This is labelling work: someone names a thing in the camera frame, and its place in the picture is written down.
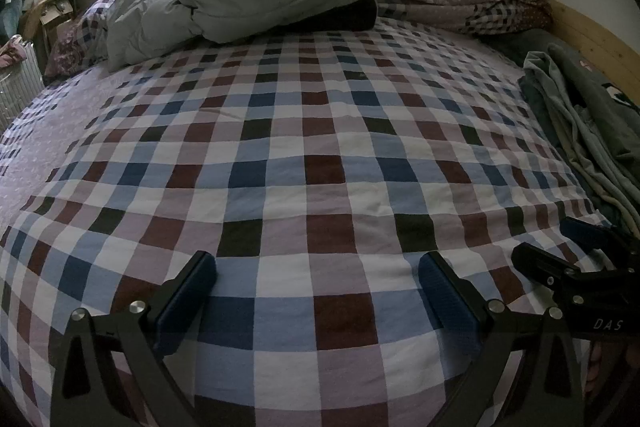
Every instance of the radiator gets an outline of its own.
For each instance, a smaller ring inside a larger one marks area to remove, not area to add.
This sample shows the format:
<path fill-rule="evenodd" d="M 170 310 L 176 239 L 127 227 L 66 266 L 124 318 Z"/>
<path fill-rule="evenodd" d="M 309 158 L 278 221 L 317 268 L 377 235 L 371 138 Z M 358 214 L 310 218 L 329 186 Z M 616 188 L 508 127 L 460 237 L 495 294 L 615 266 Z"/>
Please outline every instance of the radiator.
<path fill-rule="evenodd" d="M 33 43 L 23 45 L 27 59 L 0 70 L 0 134 L 44 89 Z"/>

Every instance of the silver bolt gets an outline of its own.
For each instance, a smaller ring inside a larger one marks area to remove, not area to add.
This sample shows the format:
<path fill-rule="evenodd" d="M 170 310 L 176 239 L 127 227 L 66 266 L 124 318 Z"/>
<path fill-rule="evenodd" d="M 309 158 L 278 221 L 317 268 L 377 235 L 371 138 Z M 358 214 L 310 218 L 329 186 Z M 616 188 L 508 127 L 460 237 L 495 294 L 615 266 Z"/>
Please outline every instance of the silver bolt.
<path fill-rule="evenodd" d="M 142 313 L 146 308 L 145 301 L 133 301 L 129 305 L 129 311 L 131 313 Z"/>
<path fill-rule="evenodd" d="M 71 312 L 71 320 L 81 321 L 86 317 L 86 310 L 84 308 L 77 308 Z"/>
<path fill-rule="evenodd" d="M 504 311 L 504 302 L 498 301 L 498 299 L 493 299 L 489 301 L 489 311 L 494 313 L 502 313 Z"/>
<path fill-rule="evenodd" d="M 562 310 L 560 308 L 552 306 L 551 308 L 549 308 L 549 315 L 551 316 L 551 318 L 559 321 L 562 318 Z"/>

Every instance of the bed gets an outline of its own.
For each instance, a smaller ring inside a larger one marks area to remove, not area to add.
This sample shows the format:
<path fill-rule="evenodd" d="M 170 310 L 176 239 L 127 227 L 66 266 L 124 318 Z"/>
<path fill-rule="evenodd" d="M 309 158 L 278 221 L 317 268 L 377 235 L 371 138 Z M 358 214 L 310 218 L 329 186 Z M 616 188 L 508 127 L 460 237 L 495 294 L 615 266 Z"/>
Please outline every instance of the bed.
<path fill-rule="evenodd" d="M 380 17 L 367 32 L 196 40 L 50 88 L 0 156 L 13 205 L 2 384 L 47 426 L 70 312 L 144 299 L 205 250 L 219 278 L 168 361 L 205 422 L 427 425 L 468 360 L 418 290 L 421 254 L 438 250 L 524 312 L 551 301 L 511 266 L 520 242 L 600 267 L 559 233 L 564 216 L 602 216 L 543 137 L 521 75 L 473 38 Z"/>

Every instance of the wooden bed frame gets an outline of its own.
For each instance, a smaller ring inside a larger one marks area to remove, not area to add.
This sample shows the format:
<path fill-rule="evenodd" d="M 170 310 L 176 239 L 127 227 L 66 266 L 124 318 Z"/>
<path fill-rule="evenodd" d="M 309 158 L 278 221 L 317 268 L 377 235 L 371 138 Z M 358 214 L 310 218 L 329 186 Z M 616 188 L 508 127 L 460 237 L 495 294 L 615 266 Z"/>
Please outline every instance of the wooden bed frame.
<path fill-rule="evenodd" d="M 550 32 L 571 45 L 640 105 L 640 55 L 609 30 L 561 2 L 550 0 Z"/>

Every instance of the black mechanical device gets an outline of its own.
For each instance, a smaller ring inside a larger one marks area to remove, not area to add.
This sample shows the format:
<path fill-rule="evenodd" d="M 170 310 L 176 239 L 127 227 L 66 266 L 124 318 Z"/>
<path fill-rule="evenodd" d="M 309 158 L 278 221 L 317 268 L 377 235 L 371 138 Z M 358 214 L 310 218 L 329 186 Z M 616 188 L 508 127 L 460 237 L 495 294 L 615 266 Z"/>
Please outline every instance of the black mechanical device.
<path fill-rule="evenodd" d="M 602 250 L 614 270 L 582 272 L 529 243 L 513 249 L 513 266 L 553 291 L 573 337 L 592 341 L 637 340 L 640 335 L 640 241 L 616 227 L 573 217 L 560 232 L 584 251 Z"/>
<path fill-rule="evenodd" d="M 177 350 L 215 281 L 214 257 L 199 251 L 146 302 L 96 317 L 73 311 L 56 364 L 51 427 L 139 427 L 111 351 L 124 353 L 159 427 L 201 425 L 162 357 Z"/>
<path fill-rule="evenodd" d="M 429 427 L 474 427 L 511 351 L 524 350 L 496 427 L 582 427 L 584 403 L 572 335 L 558 307 L 543 315 L 485 301 L 438 252 L 422 256 L 418 280 L 453 341 L 473 361 Z"/>

